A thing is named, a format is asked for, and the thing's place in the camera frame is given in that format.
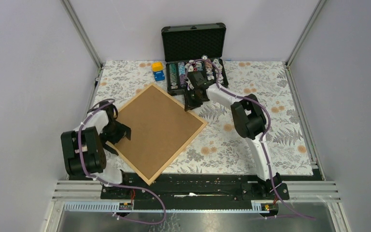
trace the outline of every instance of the white wall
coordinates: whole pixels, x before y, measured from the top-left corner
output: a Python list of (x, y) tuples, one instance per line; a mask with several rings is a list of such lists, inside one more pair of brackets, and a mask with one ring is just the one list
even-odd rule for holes
[(287, 60), (318, 0), (72, 0), (106, 60), (163, 60), (165, 26), (223, 22), (223, 58)]
[(0, 0), (0, 232), (36, 232), (96, 67), (59, 0)]
[(352, 231), (371, 231), (371, 1), (328, 1), (292, 72)]

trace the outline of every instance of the aluminum frame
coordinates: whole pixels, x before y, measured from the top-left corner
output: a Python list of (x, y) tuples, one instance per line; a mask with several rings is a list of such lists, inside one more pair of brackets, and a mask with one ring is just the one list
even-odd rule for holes
[[(90, 99), (87, 105), (89, 109), (93, 105), (94, 97), (98, 88), (98, 82), (102, 74), (102, 62), (99, 58), (93, 44), (91, 43), (88, 35), (86, 34), (83, 25), (81, 24), (76, 12), (73, 9), (72, 4), (69, 0), (60, 0), (65, 8), (65, 11), (69, 15), (73, 25), (75, 26), (79, 36), (82, 39), (85, 47), (87, 48), (91, 58), (93, 59), (96, 66), (99, 68), (99, 76), (96, 77)], [(301, 101), (297, 94), (297, 87), (290, 71), (289, 66), (295, 59), (301, 45), (303, 44), (306, 36), (308, 35), (310, 29), (312, 28), (316, 18), (318, 17), (323, 6), (326, 4), (327, 0), (320, 0), (316, 5), (310, 19), (308, 20), (303, 32), (301, 33), (292, 53), (290, 54), (285, 65), (285, 72), (289, 86), (291, 88), (291, 93), (293, 95), (294, 104), (296, 110), (300, 117), (300, 124), (302, 131), (304, 133), (304, 140), (307, 145), (307, 149), (310, 154), (310, 163), (312, 169), (319, 169), (323, 179), (325, 179), (325, 174), (323, 172), (322, 166), (318, 163), (319, 154), (314, 147), (314, 140), (309, 129), (309, 123), (306, 119), (305, 113), (302, 110)], [(350, 227), (347, 218), (344, 214), (342, 201), (340, 194), (337, 191), (336, 184), (333, 181), (285, 181), (287, 184), (291, 199), (288, 202), (296, 203), (320, 203), (324, 202), (329, 208), (332, 220), (334, 222), (334, 227), (336, 231), (350, 232)], [(91, 203), (117, 203), (117, 202), (127, 202), (127, 200), (102, 200), (100, 199), (101, 185), (97, 181), (58, 181), (56, 189), (48, 207), (46, 213), (45, 221), (42, 226), (42, 231), (45, 232), (55, 232), (58, 230), (58, 226), (61, 222), (62, 213), (67, 209), (66, 205), (72, 202), (80, 202), (80, 204), (91, 204)], [(252, 201), (253, 209), (258, 203), (268, 203), (269, 201)], [(205, 213), (204, 210), (193, 210), (193, 213)], [(224, 210), (220, 212), (233, 212), (232, 210)]]
[(300, 47), (302, 46), (303, 42), (308, 36), (308, 33), (311, 30), (312, 26), (314, 25), (316, 18), (318, 18), (319, 13), (321, 12), (322, 8), (324, 7), (327, 1), (328, 0), (319, 0), (319, 2), (316, 4), (316, 7), (312, 12), (311, 17), (306, 23), (304, 30), (302, 31), (297, 43), (294, 46), (294, 49), (292, 50), (291, 54), (288, 57), (288, 60), (286, 61), (287, 66), (290, 66), (294, 61), (295, 56), (298, 54)]
[(83, 44), (85, 45), (87, 51), (89, 52), (90, 57), (92, 58), (97, 68), (100, 70), (102, 67), (101, 59), (99, 58), (99, 55), (97, 54), (95, 48), (93, 47), (93, 44), (90, 41), (85, 29), (83, 28), (83, 25), (79, 20), (79, 17), (77, 17), (76, 11), (74, 11), (74, 8), (71, 2), (69, 0), (60, 0), (60, 1), (62, 2), (62, 5), (65, 8), (66, 13), (69, 15), (71, 22), (76, 28), (77, 33), (82, 39)]
[[(288, 203), (320, 203), (323, 202), (329, 209), (335, 230), (350, 232), (349, 224), (343, 211), (342, 201), (333, 181), (285, 181), (291, 199)], [(108, 206), (118, 202), (130, 200), (103, 200), (100, 199), (102, 186), (99, 181), (58, 181), (52, 202), (49, 207), (49, 217), (43, 227), (45, 232), (55, 232), (61, 222), (64, 211), (71, 210), (73, 205), (84, 207), (84, 212), (104, 212), (98, 207), (90, 205)], [(176, 213), (259, 213), (259, 203), (270, 201), (251, 201), (252, 210), (170, 210)], [(136, 210), (144, 213), (162, 213), (162, 210)]]

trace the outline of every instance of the leaf pattern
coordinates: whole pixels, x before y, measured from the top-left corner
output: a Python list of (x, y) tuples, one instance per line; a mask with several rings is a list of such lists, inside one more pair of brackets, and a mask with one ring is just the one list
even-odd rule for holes
[[(120, 108), (150, 83), (167, 89), (166, 81), (155, 82), (154, 61), (106, 62), (95, 102), (116, 99)], [(229, 89), (242, 95), (255, 94), (271, 115), (266, 136), (272, 162), (283, 175), (311, 175), (312, 169), (282, 62), (225, 61)], [(174, 96), (184, 104), (183, 96)], [(245, 140), (235, 131), (231, 111), (212, 101), (193, 110), (208, 121), (193, 142), (164, 171), (189, 174), (254, 174), (255, 163)], [(105, 151), (107, 165), (133, 170), (118, 156)]]

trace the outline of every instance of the gray floor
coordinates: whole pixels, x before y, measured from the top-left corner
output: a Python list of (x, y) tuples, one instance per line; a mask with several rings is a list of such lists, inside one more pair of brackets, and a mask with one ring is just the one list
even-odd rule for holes
[[(64, 212), (61, 232), (329, 232), (335, 231), (327, 207), (323, 203), (296, 203), (299, 212), (316, 217), (316, 221), (302, 218), (257, 219), (258, 214), (241, 213), (170, 213), (160, 225), (117, 221), (110, 213)], [(291, 214), (282, 208), (278, 215)], [(161, 214), (132, 213), (127, 217), (157, 221)]]

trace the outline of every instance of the yellow block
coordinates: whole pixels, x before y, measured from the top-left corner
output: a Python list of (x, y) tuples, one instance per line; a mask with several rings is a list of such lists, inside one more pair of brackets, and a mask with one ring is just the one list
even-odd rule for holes
[(153, 72), (161, 71), (163, 70), (163, 64), (161, 62), (153, 63), (151, 65), (151, 70), (153, 70)]

